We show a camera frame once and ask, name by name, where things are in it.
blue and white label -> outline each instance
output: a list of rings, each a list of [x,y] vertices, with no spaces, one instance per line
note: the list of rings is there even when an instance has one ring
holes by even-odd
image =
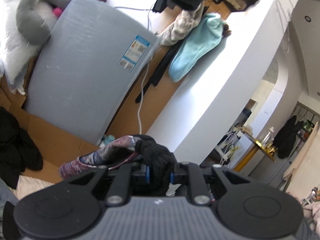
[[[121,58],[118,66],[131,71],[149,45],[149,41],[138,35]]]

round black disc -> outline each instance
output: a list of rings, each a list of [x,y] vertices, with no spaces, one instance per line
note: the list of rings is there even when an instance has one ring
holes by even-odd
[[[260,183],[231,187],[219,200],[217,212],[230,230],[253,239],[295,235],[303,218],[298,201]]]
[[[89,228],[99,214],[98,201],[77,187],[44,189],[22,199],[14,210],[20,230],[43,239],[77,235]]]

light blue sock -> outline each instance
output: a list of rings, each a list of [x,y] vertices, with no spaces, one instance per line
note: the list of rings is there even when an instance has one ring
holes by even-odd
[[[173,82],[183,78],[198,59],[220,43],[224,24],[218,13],[208,13],[202,18],[171,62],[169,76]]]

power cord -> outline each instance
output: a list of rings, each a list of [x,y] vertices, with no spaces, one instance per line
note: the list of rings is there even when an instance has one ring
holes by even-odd
[[[152,31],[152,26],[151,26],[151,21],[150,21],[149,15],[150,15],[150,11],[151,11],[153,6],[154,6],[154,4],[150,7],[150,9],[131,8],[131,7],[125,7],[125,6],[117,6],[117,7],[114,7],[114,8],[115,9],[129,9],[129,10],[135,10],[135,11],[145,11],[145,12],[148,11],[148,14],[147,14],[148,31]],[[138,112],[137,112],[138,123],[139,123],[139,134],[142,134],[142,122],[141,122],[141,117],[140,117],[140,111],[141,111],[142,102],[143,102],[143,84],[144,84],[144,82],[146,80],[146,77],[148,75],[149,65],[150,65],[150,61],[152,60],[152,58],[153,58],[153,55],[151,55],[150,59],[148,60],[147,69],[146,69],[146,72],[145,72],[145,74],[143,76],[143,79],[142,79],[142,82],[141,82],[141,101],[140,101]]]

wooden board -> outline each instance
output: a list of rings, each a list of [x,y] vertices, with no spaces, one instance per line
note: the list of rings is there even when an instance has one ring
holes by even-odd
[[[218,12],[221,14],[223,19],[227,19],[231,13],[224,3],[217,5],[212,3],[212,0],[205,0],[205,6],[208,5],[210,5],[210,7],[207,12]],[[180,13],[180,10],[175,8],[175,13],[170,12],[171,17],[166,17],[168,16],[168,10],[170,9],[166,9],[162,13],[164,14],[165,20],[161,21],[161,26],[163,28],[159,28],[159,31],[164,30],[168,25],[170,25]],[[151,77],[168,49],[169,48],[167,47],[161,47],[161,49],[154,54],[154,58],[149,65],[149,71],[145,83]],[[111,125],[107,129],[106,134],[112,134],[116,138],[119,138],[124,135],[139,133],[139,124],[137,118],[139,104],[135,103],[135,99],[141,92],[141,82],[143,76],[144,71],[143,74],[140,75],[140,78],[137,79],[137,82],[135,82],[130,90],[130,93],[127,95],[123,104],[119,108]],[[168,75],[167,69],[159,84],[156,87],[153,87],[152,85],[149,87],[143,98],[143,104],[140,111],[143,134],[149,130],[182,81],[183,79],[178,83],[173,83]]]

